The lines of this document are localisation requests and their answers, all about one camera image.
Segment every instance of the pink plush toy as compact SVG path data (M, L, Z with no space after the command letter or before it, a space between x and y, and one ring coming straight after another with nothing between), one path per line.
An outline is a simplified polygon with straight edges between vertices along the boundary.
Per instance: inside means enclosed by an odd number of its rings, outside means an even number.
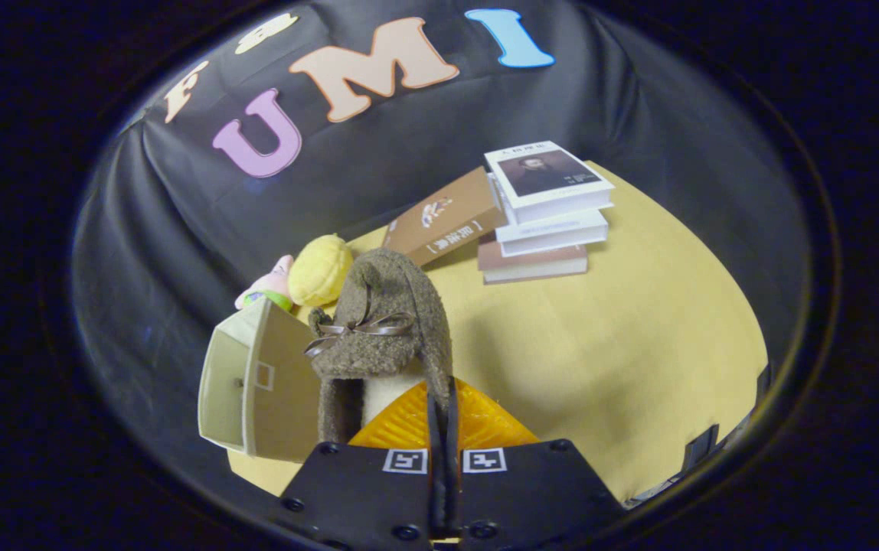
M293 257L291 255L285 255L279 259L272 272L255 280L249 289L239 295L239 298L236 299L236 310L241 310L247 304L262 297L272 300L283 310L292 309L293 302L289 299L289 289L286 286L286 282L289 280L289 268L292 265Z

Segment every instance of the fuzzy hat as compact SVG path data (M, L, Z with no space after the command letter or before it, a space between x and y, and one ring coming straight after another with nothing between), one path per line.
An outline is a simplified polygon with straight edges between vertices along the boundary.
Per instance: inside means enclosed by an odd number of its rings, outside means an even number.
M322 442L351 440L361 429L363 380L401 373L414 357L422 362L426 387L440 410L449 410L453 348L446 311L426 273L404 254L380 248L359 256L334 318L315 308L309 321L324 341L315 341L321 349L311 360L321 379ZM337 334L328 325L338 328Z

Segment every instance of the purple letter u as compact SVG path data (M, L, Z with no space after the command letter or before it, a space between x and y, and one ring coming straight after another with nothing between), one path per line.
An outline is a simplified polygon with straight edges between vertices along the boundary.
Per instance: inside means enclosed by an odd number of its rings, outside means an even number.
M279 139L275 151L264 155L239 132L239 119L222 126L211 145L221 149L243 172L255 178L267 178L289 167L300 153L303 140L300 131L276 103L276 88L270 88L246 105L247 115L258 115Z

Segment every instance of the orange textured object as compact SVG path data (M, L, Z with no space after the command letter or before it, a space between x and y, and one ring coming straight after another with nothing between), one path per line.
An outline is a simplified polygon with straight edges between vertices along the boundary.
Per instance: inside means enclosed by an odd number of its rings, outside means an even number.
M460 414L457 450L518 446L538 442L537 437L488 395L456 379ZM390 449L429 447L426 417L426 383L402 394L364 426L352 446Z

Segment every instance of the brown ribbon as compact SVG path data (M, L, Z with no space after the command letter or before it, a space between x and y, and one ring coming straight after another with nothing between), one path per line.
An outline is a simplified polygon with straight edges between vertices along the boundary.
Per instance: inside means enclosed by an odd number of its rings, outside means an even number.
M351 332L384 336L407 334L409 329L412 328L413 321L415 321L415 316L409 314L408 311L398 311L395 314L389 314L375 321L362 322L362 324L355 324L354 321L348 322L347 325L318 324L317 328L320 328L323 334L330 335L318 338L316 341L310 341L310 344L303 351L303 355L307 356L307 358L313 358L334 346L334 343L342 335L350 334Z

